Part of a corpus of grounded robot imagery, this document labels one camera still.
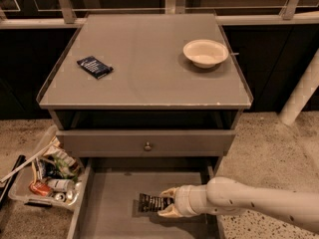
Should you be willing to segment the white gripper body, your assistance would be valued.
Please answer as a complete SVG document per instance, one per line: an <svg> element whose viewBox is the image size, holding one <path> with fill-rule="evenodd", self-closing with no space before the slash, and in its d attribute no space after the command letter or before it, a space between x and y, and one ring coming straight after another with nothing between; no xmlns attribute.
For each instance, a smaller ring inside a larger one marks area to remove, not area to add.
<svg viewBox="0 0 319 239"><path fill-rule="evenodd" d="M179 187L174 196L174 208L178 217L206 214L208 209L206 186L184 185Z"/></svg>

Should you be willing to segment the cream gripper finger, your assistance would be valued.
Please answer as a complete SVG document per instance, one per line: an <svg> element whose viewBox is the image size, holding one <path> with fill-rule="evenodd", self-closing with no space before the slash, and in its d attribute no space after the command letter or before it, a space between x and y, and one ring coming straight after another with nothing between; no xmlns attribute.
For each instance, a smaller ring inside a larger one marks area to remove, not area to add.
<svg viewBox="0 0 319 239"><path fill-rule="evenodd" d="M172 187L164 190L159 196L163 198L174 198L177 192L177 187Z"/></svg>
<svg viewBox="0 0 319 239"><path fill-rule="evenodd" d="M159 211L158 215L164 218L180 218L181 217L180 212L176 209L174 204L171 204L166 209Z"/></svg>

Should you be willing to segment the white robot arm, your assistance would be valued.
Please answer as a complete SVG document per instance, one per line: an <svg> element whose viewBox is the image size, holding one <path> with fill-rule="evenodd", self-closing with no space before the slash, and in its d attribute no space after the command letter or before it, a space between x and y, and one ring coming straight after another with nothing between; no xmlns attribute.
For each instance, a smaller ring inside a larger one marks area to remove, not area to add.
<svg viewBox="0 0 319 239"><path fill-rule="evenodd" d="M247 209L319 233L318 193L253 187L216 176L205 185L167 189L160 197L173 200L171 205L158 212L165 218L238 215Z"/></svg>

